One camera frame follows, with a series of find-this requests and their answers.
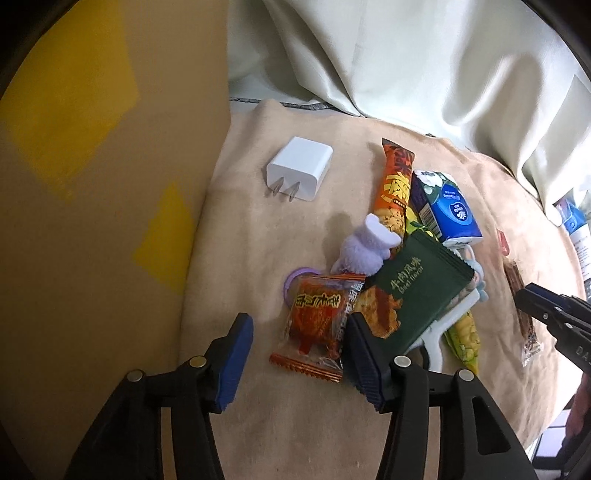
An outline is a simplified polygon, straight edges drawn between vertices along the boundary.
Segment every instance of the blue tissue pack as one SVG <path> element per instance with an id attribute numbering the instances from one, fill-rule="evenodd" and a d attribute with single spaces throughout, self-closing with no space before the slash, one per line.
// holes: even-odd
<path id="1" fill-rule="evenodd" d="M 447 173 L 413 171 L 410 200 L 423 224 L 446 247 L 474 245 L 482 240 L 466 199 Z"/>
<path id="2" fill-rule="evenodd" d="M 573 202 L 568 198 L 561 198 L 555 207 L 560 212 L 562 217 L 562 224 L 566 228 L 566 231 L 571 235 L 581 228 L 587 220 L 585 214 L 579 210 Z"/>

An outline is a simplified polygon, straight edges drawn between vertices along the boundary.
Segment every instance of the beige cloth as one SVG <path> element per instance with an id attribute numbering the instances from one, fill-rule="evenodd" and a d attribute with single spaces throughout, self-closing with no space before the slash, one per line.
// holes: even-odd
<path id="1" fill-rule="evenodd" d="M 332 166 L 313 202 L 272 197 L 267 162 L 295 136 L 334 148 Z M 332 384 L 270 365 L 284 326 L 282 284 L 302 266 L 328 270 L 346 235 L 370 211 L 385 157 L 382 137 L 416 154 L 417 168 L 452 174 L 484 235 L 475 246 L 490 300 L 473 308 L 482 338 L 480 378 L 524 445 L 575 392 L 580 372 L 552 348 L 521 366 L 521 335 L 505 279 L 496 228 L 509 240 L 526 283 L 582 296 L 576 255 L 565 231 L 496 161 L 459 151 L 381 121 L 295 112 L 269 100 L 235 114 L 209 187 L 195 239 L 183 324 L 181 361 L 224 335 L 237 312 L 255 321 L 255 340 L 236 400 L 212 418 L 226 477 L 310 480 L 374 478 L 389 416 L 374 412 L 351 385 Z M 446 348 L 445 371 L 460 364 Z M 436 412 L 431 416 L 437 428 Z M 437 471 L 437 439 L 427 478 Z"/>

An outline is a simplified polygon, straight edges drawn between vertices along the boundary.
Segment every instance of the orange snack bag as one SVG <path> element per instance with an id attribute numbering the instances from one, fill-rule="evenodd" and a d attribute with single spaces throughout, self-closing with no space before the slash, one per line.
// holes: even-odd
<path id="1" fill-rule="evenodd" d="M 364 275 L 301 275 L 279 347 L 269 361 L 290 370 L 339 382 L 347 315 L 363 287 Z"/>
<path id="2" fill-rule="evenodd" d="M 382 225 L 404 238 L 414 153 L 385 138 L 382 139 L 382 146 L 386 167 L 378 186 L 374 214 Z"/>

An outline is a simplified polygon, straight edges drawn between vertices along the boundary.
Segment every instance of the brown snack package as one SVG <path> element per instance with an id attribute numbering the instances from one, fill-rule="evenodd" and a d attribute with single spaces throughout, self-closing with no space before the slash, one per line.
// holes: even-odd
<path id="1" fill-rule="evenodd" d="M 517 263 L 504 258 L 503 269 L 505 270 L 505 276 L 509 282 L 511 293 L 515 297 L 515 293 L 525 286 L 521 274 L 519 273 Z M 521 335 L 524 339 L 521 363 L 525 367 L 534 356 L 543 351 L 544 344 L 538 341 L 534 321 L 531 316 L 527 315 L 526 312 L 517 309 L 517 318 L 519 319 L 519 329 L 521 330 Z"/>
<path id="2" fill-rule="evenodd" d="M 386 154 L 386 166 L 378 185 L 374 214 L 388 230 L 404 238 L 414 153 L 385 138 L 382 139 L 382 146 Z"/>

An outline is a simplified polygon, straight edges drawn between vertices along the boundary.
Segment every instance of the tan wall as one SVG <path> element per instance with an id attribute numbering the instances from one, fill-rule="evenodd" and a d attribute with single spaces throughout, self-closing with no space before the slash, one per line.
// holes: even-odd
<path id="1" fill-rule="evenodd" d="M 40 480 L 126 371 L 177 361 L 225 24 L 223 1 L 80 0 L 0 100 L 0 419 Z"/>

